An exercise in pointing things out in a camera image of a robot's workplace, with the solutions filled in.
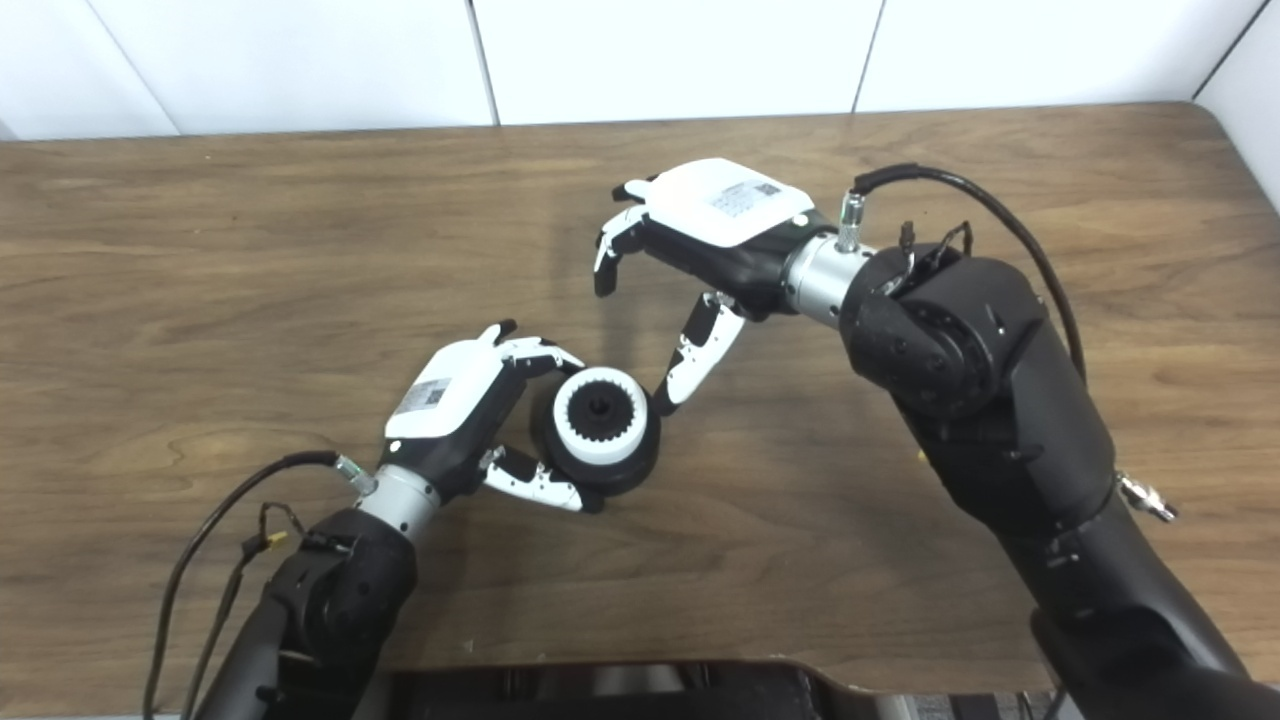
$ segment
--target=white wall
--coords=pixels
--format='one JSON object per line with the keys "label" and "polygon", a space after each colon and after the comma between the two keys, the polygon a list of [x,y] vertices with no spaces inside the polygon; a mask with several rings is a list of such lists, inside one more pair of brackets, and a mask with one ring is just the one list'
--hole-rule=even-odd
{"label": "white wall", "polygon": [[879,0],[475,8],[498,117],[525,124],[847,113]]}
{"label": "white wall", "polygon": [[888,0],[859,111],[1190,100],[1262,0]]}
{"label": "white wall", "polygon": [[466,0],[90,0],[182,133],[489,124]]}
{"label": "white wall", "polygon": [[0,140],[490,123],[466,0],[0,0]]}
{"label": "white wall", "polygon": [[0,140],[1189,100],[1261,3],[0,0]]}
{"label": "white wall", "polygon": [[177,132],[84,0],[0,0],[0,140]]}
{"label": "white wall", "polygon": [[1271,3],[1197,101],[1208,108],[1280,210],[1280,3]]}

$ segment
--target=wooden table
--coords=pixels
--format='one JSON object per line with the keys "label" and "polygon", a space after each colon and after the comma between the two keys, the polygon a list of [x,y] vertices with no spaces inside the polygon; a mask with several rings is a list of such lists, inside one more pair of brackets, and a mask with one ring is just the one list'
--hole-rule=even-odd
{"label": "wooden table", "polygon": [[[372,462],[439,346],[522,331],[653,387],[699,283],[648,258],[591,295],[609,188],[733,158],[833,211],[856,173],[968,174],[1041,237],[1076,304],[1120,460],[1184,510],[1144,521],[1253,673],[1280,680],[1280,220],[1212,117],[1135,105],[579,127],[0,145],[0,714],[133,712],[160,591],[198,520],[276,456]],[[869,237],[973,219],[877,193]],[[888,398],[803,318],[746,329],[602,516],[489,491],[430,532],[393,669],[787,660],[874,691],[1039,687],[1030,601]],[[517,418],[506,439],[529,446]],[[349,501],[297,471],[248,500]],[[180,701],[244,505],[188,573]],[[246,583],[242,616],[278,557]]]}

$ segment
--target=label sticker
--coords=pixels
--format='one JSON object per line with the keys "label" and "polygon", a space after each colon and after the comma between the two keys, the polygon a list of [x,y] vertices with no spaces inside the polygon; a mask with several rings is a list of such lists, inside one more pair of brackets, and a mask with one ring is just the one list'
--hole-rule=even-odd
{"label": "label sticker", "polygon": [[710,206],[730,218],[749,213],[756,205],[782,192],[782,188],[762,179],[742,181],[730,186],[710,199]]}
{"label": "label sticker", "polygon": [[393,415],[434,409],[440,404],[440,398],[444,397],[444,391],[449,387],[449,380],[452,379],[436,378],[408,388],[408,392],[404,393],[404,400],[401,400],[399,407],[396,409]]}

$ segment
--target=cable connector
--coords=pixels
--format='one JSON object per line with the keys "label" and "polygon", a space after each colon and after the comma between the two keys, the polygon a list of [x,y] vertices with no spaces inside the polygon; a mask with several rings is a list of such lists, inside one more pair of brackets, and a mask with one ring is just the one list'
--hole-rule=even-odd
{"label": "cable connector", "polygon": [[867,199],[854,190],[845,192],[840,204],[840,237],[836,238],[836,252],[858,252],[861,247],[863,209]]}
{"label": "cable connector", "polygon": [[1130,507],[1155,515],[1165,523],[1172,523],[1178,519],[1178,509],[1172,503],[1165,502],[1156,488],[1130,479],[1123,470],[1117,470],[1115,477],[1116,487]]}
{"label": "cable connector", "polygon": [[356,488],[360,497],[371,495],[375,489],[378,489],[378,480],[366,473],[360,465],[356,465],[356,461],[346,455],[338,456],[338,460],[333,464],[333,469],[338,470],[338,474],[347,478],[347,482],[351,483],[351,487]]}

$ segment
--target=wire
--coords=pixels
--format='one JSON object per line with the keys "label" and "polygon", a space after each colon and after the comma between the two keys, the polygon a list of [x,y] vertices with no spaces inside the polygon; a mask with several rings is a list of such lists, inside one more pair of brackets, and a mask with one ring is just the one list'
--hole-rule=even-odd
{"label": "wire", "polygon": [[1000,200],[996,200],[995,195],[987,192],[975,182],[947,170],[918,165],[915,163],[890,165],[887,168],[881,168],[878,170],[858,176],[854,178],[854,187],[851,188],[851,192],[867,196],[877,187],[908,179],[931,179],[948,184],[964,192],[969,197],[977,200],[983,208],[995,215],[996,219],[998,219],[1015,238],[1018,238],[1023,247],[1027,249],[1027,254],[1032,256],[1032,261],[1036,263],[1036,269],[1039,270],[1041,278],[1044,281],[1044,286],[1048,290],[1050,296],[1053,299],[1053,305],[1057,307],[1057,315],[1062,319],[1062,332],[1066,334],[1066,346],[1071,354],[1071,363],[1075,365],[1075,370],[1080,374],[1080,379],[1087,380],[1088,374],[1084,366],[1084,343],[1080,341],[1080,328],[1075,323],[1075,313],[1071,311],[1071,302],[1066,297],[1066,290],[1062,288],[1062,282],[1057,278],[1057,273],[1053,270],[1053,264],[1050,263],[1048,255],[1044,254],[1044,249],[1041,247],[1036,236],[1027,229],[1027,225],[1024,225],[1021,220],[1019,220],[1009,210],[1009,208],[1005,208]]}
{"label": "wire", "polygon": [[1053,700],[1048,703],[1048,710],[1044,711],[1044,717],[1041,717],[1041,720],[1057,720],[1057,714],[1062,711],[1064,705],[1066,705],[1066,691],[1059,688],[1053,693]]}
{"label": "wire", "polygon": [[178,556],[178,561],[173,566],[173,573],[169,574],[169,582],[164,588],[164,597],[160,601],[160,620],[156,625],[156,643],[151,652],[151,669],[147,673],[147,684],[142,691],[142,717],[145,720],[155,720],[155,697],[156,688],[160,684],[160,670],[164,666],[164,653],[165,644],[169,642],[169,623],[173,616],[174,600],[178,596],[178,585],[182,583],[182,575],[187,570],[187,565],[191,564],[191,559],[196,556],[196,551],[204,544],[205,539],[209,538],[218,523],[227,515],[227,512],[244,497],[244,495],[259,486],[266,478],[279,473],[280,470],[287,470],[289,468],[296,468],[298,465],[329,465],[333,466],[338,461],[338,454],[330,450],[317,450],[308,452],[294,452],[293,455],[285,455],[284,457],[271,462],[270,465],[262,468],[257,473],[253,473],[244,479],[236,489],[230,492],[209,518],[201,523],[196,534],[191,537],[187,542],[187,547],[183,548],[182,555]]}
{"label": "wire", "polygon": [[236,568],[232,569],[230,577],[227,578],[227,588],[223,589],[223,600],[218,603],[218,615],[214,616],[214,626],[209,630],[209,638],[205,639],[205,647],[200,651],[200,660],[196,661],[196,669],[191,674],[191,684],[187,685],[187,698],[182,703],[180,720],[189,720],[196,711],[196,698],[200,696],[200,685],[205,680],[205,670],[209,667],[209,660],[214,656],[214,648],[218,647],[218,635],[221,634],[223,626],[227,624],[227,618],[232,614],[232,605],[236,603],[236,594],[239,592],[241,580],[244,578],[244,568],[255,557],[257,557],[256,552],[243,555],[236,561]]}
{"label": "wire", "polygon": [[200,660],[196,662],[196,669],[191,674],[191,683],[187,685],[187,698],[182,703],[180,720],[191,720],[196,711],[196,700],[200,697],[200,685],[205,680],[205,670],[209,669],[209,661],[214,656],[214,650],[218,647],[218,635],[221,634],[223,626],[227,625],[227,619],[230,618],[232,606],[236,605],[236,596],[239,593],[241,582],[244,579],[244,569],[255,557],[266,552],[268,550],[275,547],[279,539],[283,539],[284,533],[279,536],[266,534],[266,512],[268,510],[280,510],[289,519],[289,524],[293,529],[298,532],[298,537],[306,536],[306,528],[302,525],[302,520],[298,519],[293,509],[283,502],[264,502],[257,511],[257,534],[247,538],[241,543],[241,559],[236,561],[236,568],[232,569],[230,577],[227,578],[227,587],[223,589],[223,600],[218,603],[218,614],[214,616],[214,626],[209,630],[209,637],[205,639],[205,647],[200,651]]}

